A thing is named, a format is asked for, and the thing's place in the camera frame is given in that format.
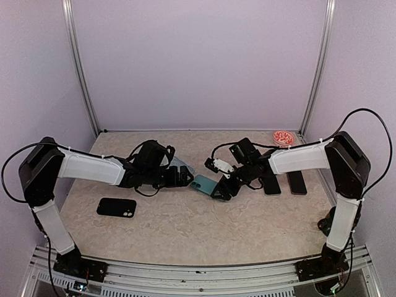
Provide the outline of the teal green phone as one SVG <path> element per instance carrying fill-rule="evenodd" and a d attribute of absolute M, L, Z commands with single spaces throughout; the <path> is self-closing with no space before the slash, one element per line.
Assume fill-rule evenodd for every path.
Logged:
<path fill-rule="evenodd" d="M 201 193 L 211 196 L 217 183 L 218 183 L 217 181 L 214 181 L 201 174 L 198 174 L 197 176 L 194 177 L 194 180 L 191 182 L 190 187 Z"/>

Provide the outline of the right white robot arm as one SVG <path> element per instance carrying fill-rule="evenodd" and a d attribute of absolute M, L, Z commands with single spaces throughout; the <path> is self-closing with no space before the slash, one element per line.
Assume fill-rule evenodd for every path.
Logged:
<path fill-rule="evenodd" d="M 347 132 L 341 131 L 311 144 L 290 148 L 268 145 L 265 153 L 260 153 L 259 144 L 252 143 L 247 137 L 230 143 L 229 148 L 238 166 L 231 166 L 214 156 L 205 161 L 206 168 L 223 173 L 211 193 L 214 199 L 228 201 L 242 186 L 248 186 L 256 179 L 304 170 L 330 170 L 337 201 L 316 268 L 324 275 L 332 273 L 340 265 L 358 224 L 371 169 L 370 161 L 357 143 Z"/>

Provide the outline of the light blue phone case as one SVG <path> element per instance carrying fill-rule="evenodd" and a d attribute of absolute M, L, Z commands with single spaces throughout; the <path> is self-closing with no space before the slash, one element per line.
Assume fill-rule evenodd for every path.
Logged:
<path fill-rule="evenodd" d="M 182 159 L 178 158 L 177 156 L 174 156 L 174 157 L 173 157 L 173 159 L 172 159 L 170 165 L 171 165 L 171 166 L 177 166 L 177 167 L 186 166 L 187 169 L 189 170 L 189 172 L 190 172 L 191 174 L 194 174 L 194 173 L 195 173 L 195 169 L 194 169 L 192 166 L 190 166 L 190 165 L 187 164 L 186 162 L 182 161 Z"/>

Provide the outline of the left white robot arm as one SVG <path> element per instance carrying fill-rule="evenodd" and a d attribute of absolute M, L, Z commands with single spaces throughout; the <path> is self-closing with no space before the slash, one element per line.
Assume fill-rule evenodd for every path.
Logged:
<path fill-rule="evenodd" d="M 57 143 L 52 137 L 26 147 L 28 155 L 18 174 L 24 200 L 33 212 L 51 246 L 63 255 L 63 266 L 73 275 L 82 274 L 86 260 L 68 232 L 56 203 L 60 180 L 83 180 L 138 191 L 150 186 L 155 191 L 182 188 L 194 179 L 194 169 L 176 157 L 172 145 L 149 139 L 128 157 L 95 155 Z"/>

